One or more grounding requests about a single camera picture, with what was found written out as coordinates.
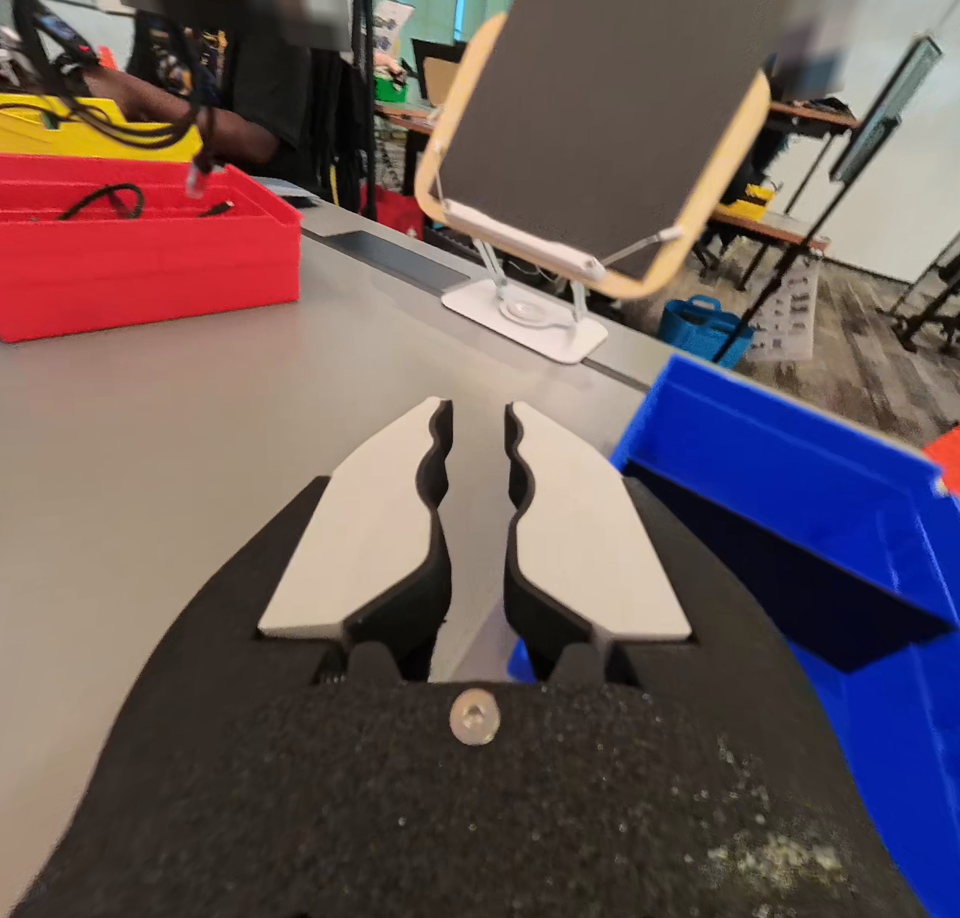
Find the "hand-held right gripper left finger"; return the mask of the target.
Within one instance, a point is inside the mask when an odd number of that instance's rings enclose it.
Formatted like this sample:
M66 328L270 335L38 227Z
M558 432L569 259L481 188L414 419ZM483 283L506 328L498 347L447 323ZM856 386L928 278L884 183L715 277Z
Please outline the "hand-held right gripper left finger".
M405 679L427 679L450 610L439 509L449 491L453 404L428 397L333 471L258 622L261 637L378 643Z

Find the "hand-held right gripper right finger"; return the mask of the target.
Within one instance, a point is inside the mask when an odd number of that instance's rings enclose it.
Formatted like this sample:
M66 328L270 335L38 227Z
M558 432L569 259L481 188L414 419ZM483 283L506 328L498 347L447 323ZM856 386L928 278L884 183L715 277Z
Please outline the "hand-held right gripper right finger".
M510 519L503 607L536 679L586 645L678 645L693 627L623 475L524 401L505 408Z

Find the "blue plastic bin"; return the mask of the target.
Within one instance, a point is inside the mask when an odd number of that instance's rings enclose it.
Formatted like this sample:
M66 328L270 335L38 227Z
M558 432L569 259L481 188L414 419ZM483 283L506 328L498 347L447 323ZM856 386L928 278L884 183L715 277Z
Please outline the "blue plastic bin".
M958 497L919 453L671 359L607 458L693 627L568 647L532 838L589 916L958 916L958 636L846 674L792 643L628 461L958 626Z

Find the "red plastic bin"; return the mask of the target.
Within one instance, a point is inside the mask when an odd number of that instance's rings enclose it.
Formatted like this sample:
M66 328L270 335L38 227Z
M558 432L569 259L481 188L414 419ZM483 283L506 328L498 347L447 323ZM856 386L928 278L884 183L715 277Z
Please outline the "red plastic bin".
M302 214L227 167L200 198L186 163L2 155L1 336L68 336L297 301ZM70 221L55 216L88 192L130 182L146 195L138 220L106 201ZM195 213L231 200L227 215Z

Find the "thick black cable silver plug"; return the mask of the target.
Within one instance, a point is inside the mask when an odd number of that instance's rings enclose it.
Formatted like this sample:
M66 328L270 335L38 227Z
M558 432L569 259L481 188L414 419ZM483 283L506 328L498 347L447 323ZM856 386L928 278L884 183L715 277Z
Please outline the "thick black cable silver plug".
M113 209L114 216L119 220L138 220L147 210L146 195L136 184L130 182L103 185L92 192L88 192L73 205L58 213L54 221L70 221L85 214L96 203L106 201ZM206 219L227 215L235 210L236 205L231 200L217 202L208 208L195 213L163 212L162 217L193 217Z

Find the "silver stand base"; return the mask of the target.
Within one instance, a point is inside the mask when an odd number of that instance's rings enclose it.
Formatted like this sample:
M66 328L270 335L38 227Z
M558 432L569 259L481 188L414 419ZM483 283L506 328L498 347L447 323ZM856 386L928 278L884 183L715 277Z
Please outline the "silver stand base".
M589 316L582 284L572 284L570 305L534 294L507 278L488 242L473 240L488 275L446 292L440 301L450 312L560 364L581 363L607 340L606 326Z

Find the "orange floor marker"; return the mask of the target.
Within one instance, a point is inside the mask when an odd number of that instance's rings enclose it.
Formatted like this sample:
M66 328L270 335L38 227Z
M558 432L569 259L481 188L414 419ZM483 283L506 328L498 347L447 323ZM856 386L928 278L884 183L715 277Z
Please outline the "orange floor marker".
M922 449L941 468L943 485L956 497L959 497L959 433L959 424L956 424Z

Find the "tablet stand with dark board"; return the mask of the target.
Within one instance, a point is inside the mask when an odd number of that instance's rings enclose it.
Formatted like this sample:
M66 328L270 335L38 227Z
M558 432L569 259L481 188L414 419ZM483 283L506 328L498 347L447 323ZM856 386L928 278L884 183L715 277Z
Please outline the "tablet stand with dark board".
M418 164L419 206L456 229L440 202L460 202L601 260L678 225L681 238L608 265L599 282L489 241L609 298L651 296L762 130L762 64L788 4L514 0L463 53Z

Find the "yellow plastic bin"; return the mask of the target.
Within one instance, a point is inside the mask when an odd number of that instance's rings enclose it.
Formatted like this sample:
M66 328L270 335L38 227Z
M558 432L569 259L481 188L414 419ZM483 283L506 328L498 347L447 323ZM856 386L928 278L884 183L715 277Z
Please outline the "yellow plastic bin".
M202 148L192 128L181 140L163 148L140 148L102 135L58 99L21 93L1 95L1 153L57 157L130 159L168 163L190 162Z

